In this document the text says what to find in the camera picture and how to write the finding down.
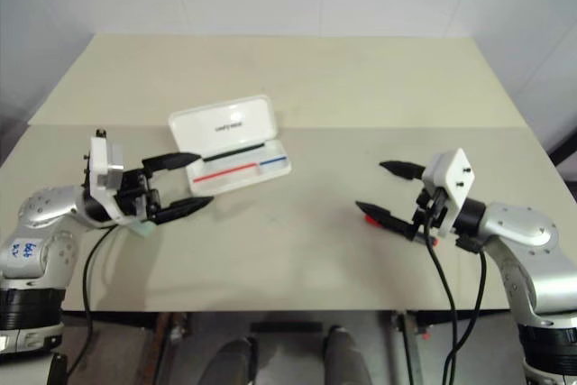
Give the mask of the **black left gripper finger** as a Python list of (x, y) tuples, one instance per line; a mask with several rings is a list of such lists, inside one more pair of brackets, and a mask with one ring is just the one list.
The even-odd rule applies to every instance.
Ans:
[(163, 225), (192, 215), (208, 206), (213, 200), (213, 197), (189, 197), (174, 201), (168, 207), (154, 213), (154, 224)]
[(199, 156), (191, 152), (172, 152), (142, 160), (142, 169), (146, 177), (162, 170), (176, 170), (196, 162)]

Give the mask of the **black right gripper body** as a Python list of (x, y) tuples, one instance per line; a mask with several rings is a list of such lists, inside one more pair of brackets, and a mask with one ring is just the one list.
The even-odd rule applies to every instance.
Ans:
[(433, 193), (429, 193), (425, 188), (419, 193), (416, 203), (417, 209), (413, 214), (413, 226), (416, 230), (416, 235), (422, 235), (425, 242), (437, 242), (431, 234), (425, 236), (424, 231), (420, 231), (420, 227), (439, 228), (446, 215), (447, 194), (442, 188), (436, 188)]

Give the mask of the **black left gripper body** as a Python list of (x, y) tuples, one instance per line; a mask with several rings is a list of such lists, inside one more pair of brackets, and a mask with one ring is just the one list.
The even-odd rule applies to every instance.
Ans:
[(160, 195), (151, 185), (153, 171), (139, 168), (123, 172), (120, 187), (114, 194), (121, 213), (119, 225), (150, 222), (158, 225)]

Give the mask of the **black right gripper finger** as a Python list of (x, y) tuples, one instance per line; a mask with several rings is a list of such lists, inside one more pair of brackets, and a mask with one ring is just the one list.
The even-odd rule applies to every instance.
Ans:
[(364, 220), (367, 223), (402, 235), (407, 239), (414, 238), (416, 231), (413, 225), (393, 216), (388, 209), (362, 201), (356, 201), (355, 205), (364, 213)]
[(425, 171), (424, 166), (409, 161), (385, 160), (379, 165), (391, 174), (406, 180), (422, 179)]

